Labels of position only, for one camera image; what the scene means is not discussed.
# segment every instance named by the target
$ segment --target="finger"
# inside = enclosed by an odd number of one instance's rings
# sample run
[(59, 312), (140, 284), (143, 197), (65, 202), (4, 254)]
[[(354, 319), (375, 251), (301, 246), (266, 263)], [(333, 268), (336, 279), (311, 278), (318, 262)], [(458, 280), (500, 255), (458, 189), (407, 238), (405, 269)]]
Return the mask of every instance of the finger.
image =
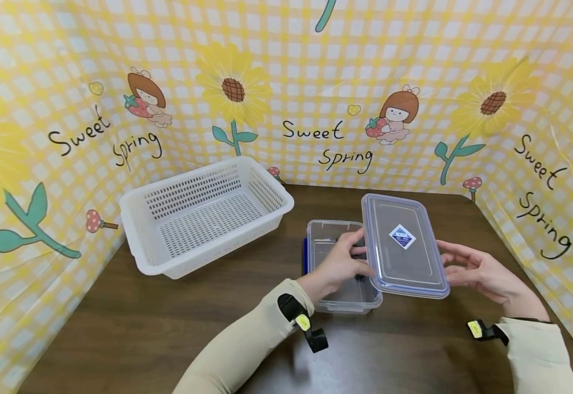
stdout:
[(446, 279), (451, 286), (465, 286), (468, 283), (481, 283), (482, 273), (480, 270), (463, 270), (447, 275)]
[(446, 265), (449, 263), (461, 263), (461, 264), (468, 264), (469, 259), (468, 257), (460, 256), (459, 254), (455, 253), (444, 253), (441, 256), (442, 264)]
[(356, 244), (362, 237), (364, 237), (365, 228), (361, 227), (358, 231), (353, 233), (344, 233), (339, 237), (337, 244), (341, 244), (343, 246), (349, 246), (352, 248), (352, 245)]
[(354, 256), (355, 254), (363, 254), (367, 252), (367, 248), (365, 246), (356, 246), (355, 248), (350, 249), (350, 254)]
[(444, 268), (444, 273), (448, 276), (448, 275), (460, 273), (461, 271), (466, 271), (466, 270), (468, 270), (468, 269), (465, 266), (449, 265), (446, 268)]
[(459, 254), (463, 257), (470, 257), (473, 254), (483, 254), (481, 250), (476, 250), (473, 248), (468, 248), (468, 246), (460, 245), (460, 244), (452, 244), (451, 242), (447, 241), (440, 241), (437, 240), (437, 245), (446, 250), (447, 252), (451, 252), (453, 254)]
[(356, 273), (357, 274), (364, 275), (366, 277), (373, 277), (374, 276), (374, 270), (372, 269), (372, 267), (370, 267), (370, 265), (368, 264), (367, 261), (357, 260), (357, 259), (355, 259), (354, 261), (360, 263), (360, 264), (356, 265)]

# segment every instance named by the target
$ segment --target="white plastic basket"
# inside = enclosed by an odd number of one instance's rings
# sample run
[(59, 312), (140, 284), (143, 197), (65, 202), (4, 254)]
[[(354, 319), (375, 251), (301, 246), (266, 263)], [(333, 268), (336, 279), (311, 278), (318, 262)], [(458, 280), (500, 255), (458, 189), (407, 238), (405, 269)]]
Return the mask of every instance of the white plastic basket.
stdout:
[(172, 279), (278, 228), (293, 206), (285, 188), (250, 157), (163, 179), (120, 199), (138, 269)]

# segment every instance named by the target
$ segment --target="hand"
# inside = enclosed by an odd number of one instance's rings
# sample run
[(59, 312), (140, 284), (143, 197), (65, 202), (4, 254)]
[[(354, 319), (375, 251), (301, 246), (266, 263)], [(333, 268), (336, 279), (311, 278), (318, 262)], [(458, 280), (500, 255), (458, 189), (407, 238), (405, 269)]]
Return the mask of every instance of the hand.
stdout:
[(365, 229), (361, 228), (356, 232), (341, 235), (322, 264), (312, 273), (297, 280), (314, 304), (339, 290), (341, 285), (354, 275), (374, 276), (374, 271), (367, 261), (352, 258), (353, 254), (365, 253), (365, 246), (352, 246), (364, 233)]
[(488, 253), (468, 246), (437, 241), (445, 251), (441, 256), (451, 286), (470, 286), (503, 306), (506, 317), (535, 318), (549, 321), (540, 299), (523, 281)]

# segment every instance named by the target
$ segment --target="beige arm sleeve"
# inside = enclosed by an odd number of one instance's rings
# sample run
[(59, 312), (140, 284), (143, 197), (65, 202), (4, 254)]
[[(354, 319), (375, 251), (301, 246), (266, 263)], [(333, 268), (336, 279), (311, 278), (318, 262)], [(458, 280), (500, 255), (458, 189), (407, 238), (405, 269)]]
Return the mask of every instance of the beige arm sleeve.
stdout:
[(503, 318), (498, 326), (510, 338), (516, 394), (573, 394), (569, 353), (557, 325)]
[(278, 308), (278, 297), (291, 294), (312, 316), (315, 308), (300, 285), (286, 279), (260, 304), (225, 328), (195, 358), (174, 394), (230, 394), (238, 390), (294, 328)]

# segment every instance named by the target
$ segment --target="wooden table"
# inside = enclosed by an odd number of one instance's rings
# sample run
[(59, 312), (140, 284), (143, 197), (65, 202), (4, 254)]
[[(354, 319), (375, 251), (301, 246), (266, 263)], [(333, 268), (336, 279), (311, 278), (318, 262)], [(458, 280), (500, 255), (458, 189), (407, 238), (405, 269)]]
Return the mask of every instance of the wooden table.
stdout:
[[(142, 275), (122, 245), (20, 392), (170, 393), (217, 333), (284, 278), (299, 277), (308, 221), (362, 221), (365, 190), (286, 188), (295, 208), (276, 231), (178, 281)], [(419, 200), (438, 238), (491, 253), (531, 285), (470, 200), (381, 193)], [(385, 294), (365, 316), (316, 314), (330, 347), (312, 354), (303, 335), (292, 335), (240, 393), (511, 393), (506, 348), (470, 339), (465, 327), (500, 316), (497, 304), (457, 288), (443, 301)], [(573, 365), (573, 339), (562, 329)]]

